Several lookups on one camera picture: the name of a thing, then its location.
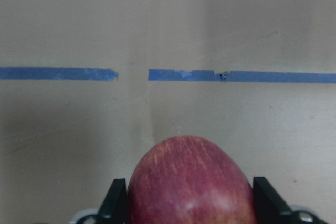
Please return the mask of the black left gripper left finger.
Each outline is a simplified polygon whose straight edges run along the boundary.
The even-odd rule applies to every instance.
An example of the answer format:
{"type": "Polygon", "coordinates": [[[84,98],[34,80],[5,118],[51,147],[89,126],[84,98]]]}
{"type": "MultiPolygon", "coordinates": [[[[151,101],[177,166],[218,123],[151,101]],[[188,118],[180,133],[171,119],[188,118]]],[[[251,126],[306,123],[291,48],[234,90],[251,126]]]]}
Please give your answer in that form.
{"type": "Polygon", "coordinates": [[[114,179],[98,210],[98,223],[125,223],[127,200],[125,179],[114,179]]]}

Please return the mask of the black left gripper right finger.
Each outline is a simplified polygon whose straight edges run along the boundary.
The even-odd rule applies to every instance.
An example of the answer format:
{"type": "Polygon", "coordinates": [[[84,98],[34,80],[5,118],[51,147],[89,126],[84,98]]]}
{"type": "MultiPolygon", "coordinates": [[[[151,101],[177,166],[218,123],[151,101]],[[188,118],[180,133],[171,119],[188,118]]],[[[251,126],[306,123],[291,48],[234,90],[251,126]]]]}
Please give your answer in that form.
{"type": "Polygon", "coordinates": [[[265,177],[254,177],[253,198],[258,223],[290,223],[292,210],[265,177]]]}

